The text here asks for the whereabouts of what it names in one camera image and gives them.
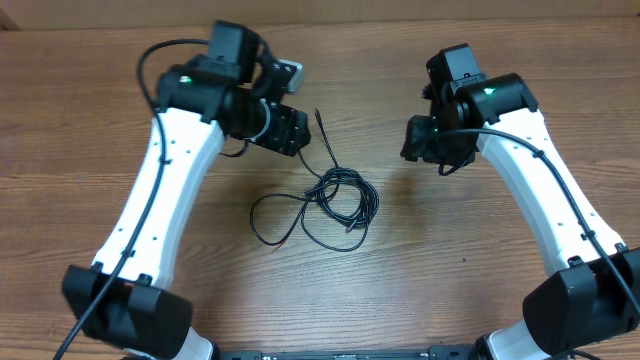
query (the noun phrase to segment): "wire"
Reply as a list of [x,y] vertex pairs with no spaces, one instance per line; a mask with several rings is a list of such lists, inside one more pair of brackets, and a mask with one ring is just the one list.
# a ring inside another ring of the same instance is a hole
[[631,302],[634,310],[636,311],[636,314],[640,315],[640,306],[638,305],[638,301],[636,300],[635,296],[631,292],[629,285],[627,285],[627,282],[624,280],[624,278],[622,277],[618,269],[615,267],[615,265],[609,258],[609,255],[604,251],[604,249],[596,239],[595,231],[589,228],[589,224],[587,224],[587,221],[582,215],[582,212],[580,211],[580,208],[578,207],[576,200],[573,198],[573,195],[569,191],[569,187],[564,182],[564,180],[562,179],[562,176],[558,172],[558,169],[555,167],[555,165],[553,165],[551,160],[549,160],[549,158],[544,153],[544,151],[538,149],[528,141],[523,140],[517,136],[511,135],[509,133],[505,133],[502,131],[493,130],[493,129],[452,130],[452,131],[439,133],[439,136],[449,137],[449,136],[472,135],[472,134],[473,135],[476,135],[476,134],[495,135],[495,136],[499,136],[499,137],[511,140],[531,150],[533,152],[534,157],[540,158],[540,160],[542,160],[542,162],[547,166],[547,168],[549,168],[549,171],[551,171],[551,174],[558,182],[560,189],[562,190],[562,192],[564,193],[564,196],[567,198],[567,201],[569,202],[569,206],[571,207],[571,210],[573,210],[573,213],[576,215],[576,218],[578,218],[578,224],[582,226],[582,230],[584,231],[583,237],[588,239],[589,242],[591,242],[591,245],[596,250],[598,255],[600,255],[602,260],[605,262],[605,264],[613,274],[614,279],[616,280],[616,282],[618,283],[618,285],[620,286],[620,288],[622,289],[626,297],[629,299],[629,302]]
[[[378,192],[376,189],[367,181],[365,181],[360,174],[350,168],[343,168],[338,165],[338,160],[336,160],[335,155],[333,154],[333,150],[331,150],[331,146],[329,146],[329,140],[327,139],[327,134],[324,131],[324,126],[322,125],[322,118],[320,117],[320,112],[318,109],[315,111],[316,121],[318,122],[318,126],[320,127],[320,131],[322,132],[322,137],[324,138],[324,143],[327,146],[327,150],[329,151],[329,156],[331,156],[331,160],[333,161],[334,167],[329,169],[324,175],[319,175],[315,171],[313,171],[307,162],[304,160],[302,156],[302,152],[298,151],[298,156],[300,157],[300,161],[304,167],[315,177],[318,178],[318,183],[312,189],[307,190],[303,193],[302,196],[295,196],[290,194],[283,193],[273,193],[267,194],[259,197],[251,206],[251,212],[249,213],[249,223],[251,224],[251,230],[255,236],[260,240],[263,244],[269,246],[278,246],[282,245],[291,233],[293,229],[300,221],[300,226],[302,230],[309,236],[311,240],[313,240],[318,245],[337,252],[350,252],[359,248],[363,243],[365,238],[367,237],[367,233],[369,231],[369,224],[373,220],[373,217],[376,215],[378,211],[378,206],[380,204],[380,199],[378,197]],[[329,203],[335,198],[340,185],[350,186],[356,188],[360,192],[360,203],[358,204],[358,208],[350,215],[343,215],[337,213],[331,209]],[[335,186],[333,191],[330,194],[327,194],[327,188]],[[293,224],[287,231],[287,233],[276,242],[269,242],[265,240],[256,229],[254,224],[254,212],[256,206],[262,202],[263,200],[274,198],[274,197],[284,197],[289,199],[294,199],[298,201],[304,202],[300,211],[298,211],[298,215],[296,219],[293,221]],[[342,224],[347,232],[350,232],[353,229],[364,228],[364,232],[362,234],[362,238],[355,245],[349,248],[338,248],[331,245],[327,245],[326,243],[318,240],[315,236],[313,236],[309,230],[306,228],[304,224],[304,217],[307,211],[307,206],[310,203],[316,203],[322,208],[322,210],[331,218],[338,221]]]
[[244,141],[244,145],[242,146],[242,149],[240,149],[240,151],[233,154],[220,153],[220,155],[226,156],[226,157],[240,157],[247,152],[247,149],[249,149],[249,140]]
[[580,356],[580,357],[583,357],[583,358],[589,359],[589,360],[600,360],[599,357],[597,357],[595,355],[591,355],[591,354],[586,353],[584,351],[580,351],[580,350],[571,350],[571,351],[569,351],[569,355],[574,360],[575,360],[576,356]]
[[149,199],[147,200],[147,204],[145,205],[142,211],[142,214],[140,215],[140,219],[138,220],[138,223],[136,224],[136,227],[134,228],[133,233],[131,234],[131,238],[129,239],[127,246],[122,251],[122,256],[120,257],[120,260],[116,264],[116,267],[113,269],[113,272],[111,272],[111,275],[105,282],[100,292],[98,292],[98,295],[96,295],[96,297],[93,299],[89,307],[87,307],[87,309],[82,314],[82,316],[78,319],[78,321],[73,326],[73,328],[71,328],[71,331],[69,331],[69,334],[64,339],[64,341],[60,345],[60,348],[58,348],[58,351],[53,357],[54,360],[59,360],[62,358],[64,353],[69,348],[69,345],[71,345],[71,342],[73,341],[73,339],[76,337],[76,335],[78,335],[78,332],[80,332],[80,329],[82,329],[82,327],[87,322],[91,314],[98,307],[98,304],[100,304],[102,299],[105,297],[105,295],[109,291],[109,288],[113,285],[115,280],[118,278],[118,274],[124,267],[125,262],[131,256],[131,252],[136,243],[136,240],[138,239],[138,235],[142,230],[142,226],[144,225],[144,222],[147,219],[147,216],[149,216],[149,212],[151,211],[151,206],[153,205],[153,201],[155,200],[156,195],[158,194],[158,189],[160,188],[160,183],[162,181],[162,175],[164,174],[164,168],[167,164],[167,160],[166,160],[167,159],[167,141],[165,138],[164,126],[160,121],[160,116],[158,115],[158,111],[156,110],[154,101],[151,98],[151,95],[149,94],[149,90],[147,89],[147,86],[145,85],[145,82],[144,82],[143,68],[144,68],[145,60],[154,51],[161,48],[168,47],[168,46],[180,45],[180,44],[208,45],[209,41],[200,40],[200,39],[178,39],[178,40],[161,42],[148,48],[144,53],[142,53],[142,55],[140,56],[140,59],[138,60],[138,66],[136,69],[136,77],[138,80],[138,85],[140,85],[140,90],[142,90],[142,95],[144,96],[147,102],[147,105],[149,105],[149,108],[151,109],[154,119],[156,120],[156,124],[158,126],[158,133],[160,134],[161,150],[160,150],[160,158],[158,161],[158,172],[156,174],[156,178],[153,183],[153,188],[151,189],[151,194],[149,195]]

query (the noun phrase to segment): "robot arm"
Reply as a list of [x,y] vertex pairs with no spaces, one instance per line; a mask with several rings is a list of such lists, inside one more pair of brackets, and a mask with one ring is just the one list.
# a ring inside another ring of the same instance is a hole
[[[118,274],[123,280],[136,282],[148,277],[150,286],[169,290],[185,224],[193,207],[202,179],[217,158],[225,136],[214,121],[200,121],[200,114],[170,108],[160,114],[167,138],[166,167],[154,206],[147,217],[136,245],[135,253]],[[158,170],[160,134],[153,125],[147,155],[131,190],[122,215],[93,259],[101,273],[110,275],[122,256],[142,209],[149,198]]]
[[[624,246],[624,242],[598,216],[582,193],[553,146],[542,113],[520,109],[502,114],[499,119],[493,125],[485,123],[484,128],[526,139],[543,150],[567,183],[580,211],[588,216],[589,226],[598,234],[600,245],[608,255],[617,253],[617,246]],[[496,136],[481,134],[476,145],[515,197],[538,243],[547,275],[569,268],[571,259],[575,257],[580,257],[583,262],[599,258],[593,246],[582,239],[582,227],[577,223],[560,186],[540,159],[531,156],[530,150]]]
[[[516,74],[488,79],[466,44],[442,50],[427,62],[427,70],[431,83],[424,97],[431,100],[431,113],[409,121],[401,155],[439,164],[439,173],[446,176],[472,163],[474,153],[480,152],[514,194],[550,276],[525,298],[522,320],[478,340],[476,358],[547,359],[634,330],[639,314],[632,299],[640,296],[640,250],[629,251],[588,202],[553,146],[525,82]],[[456,131],[464,136],[452,136]],[[503,136],[495,136],[495,131]],[[539,153],[508,137],[534,145]],[[567,185],[590,234],[539,159],[543,155]],[[445,172],[445,165],[451,169]],[[607,258],[587,241],[594,234]],[[614,270],[631,296],[619,286]]]
[[[253,87],[240,87],[253,81],[256,63],[262,72]],[[214,345],[190,327],[191,304],[169,292],[182,232],[226,136],[288,156],[309,143],[307,115],[281,104],[303,77],[301,64],[273,57],[256,33],[218,22],[208,56],[174,65],[160,78],[154,104],[159,118],[122,215],[91,268],[70,266],[63,280],[76,318],[99,301],[82,326],[87,336],[145,358],[214,356]],[[124,267],[114,274],[150,198],[163,141],[166,161],[155,201]],[[112,276],[117,277],[105,297],[96,299]]]

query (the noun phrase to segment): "white plastic casing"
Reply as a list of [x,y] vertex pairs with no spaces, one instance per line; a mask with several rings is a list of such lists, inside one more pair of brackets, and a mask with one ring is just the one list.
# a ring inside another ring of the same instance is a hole
[[[147,220],[119,278],[136,281],[151,276],[151,286],[168,290],[180,239],[202,179],[225,141],[217,122],[200,121],[200,114],[175,108],[160,114],[167,141],[167,160],[162,182]],[[93,263],[111,274],[120,260],[151,193],[160,157],[160,134],[154,121],[144,162],[117,225],[98,251]]]
[[[624,244],[624,241],[604,222],[580,190],[553,146],[540,111],[521,109],[503,114],[499,122],[485,123],[484,128],[515,135],[543,150],[562,175],[602,248],[609,255],[617,252],[615,245]],[[547,275],[567,269],[568,259],[574,256],[580,256],[584,262],[599,258],[591,243],[582,239],[584,231],[557,181],[547,166],[533,157],[531,150],[508,139],[484,134],[478,137],[476,145],[513,193],[536,238]]]
[[[127,351],[134,355],[153,359],[153,357],[140,351],[132,349],[127,349]],[[212,356],[213,345],[211,345],[211,342],[198,335],[193,328],[189,328],[187,338],[184,340],[180,352],[178,352],[178,355],[176,355],[173,360],[211,360]]]

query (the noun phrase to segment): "black metal bracket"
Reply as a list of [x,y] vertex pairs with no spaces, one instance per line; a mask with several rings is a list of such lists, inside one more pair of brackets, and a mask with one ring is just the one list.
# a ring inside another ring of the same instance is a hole
[[[76,318],[84,314],[108,277],[98,269],[69,266],[62,293]],[[121,349],[172,359],[187,337],[191,318],[189,301],[146,284],[116,279],[82,330]]]

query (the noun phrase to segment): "wooden table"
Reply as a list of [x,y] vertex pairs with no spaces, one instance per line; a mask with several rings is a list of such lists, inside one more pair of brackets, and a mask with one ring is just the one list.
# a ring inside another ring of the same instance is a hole
[[[468,42],[490,76],[518,72],[540,101],[573,175],[630,247],[640,246],[640,19],[430,21],[256,27],[275,54],[304,63],[286,103],[323,114],[341,165],[380,193],[356,252],[320,248],[298,228],[281,248],[259,243],[248,214],[259,196],[315,180],[296,158],[251,148],[220,158],[183,236],[173,291],[194,327],[223,349],[420,348],[469,343],[521,316],[545,279],[536,243],[484,160],[453,176],[399,156],[405,125],[426,114],[424,64]],[[114,226],[146,150],[150,114],[134,79],[159,41],[207,38],[203,27],[0,34],[0,357],[48,359],[74,323],[60,291],[69,264],[89,265]],[[148,81],[203,48],[154,55]],[[304,150],[330,159],[317,125]],[[226,150],[239,148],[230,141]],[[355,194],[340,196],[352,208]],[[274,239],[299,204],[274,201],[258,225]],[[308,224],[347,245],[312,209]],[[636,359],[638,333],[588,348]],[[68,359],[117,359],[80,336]]]

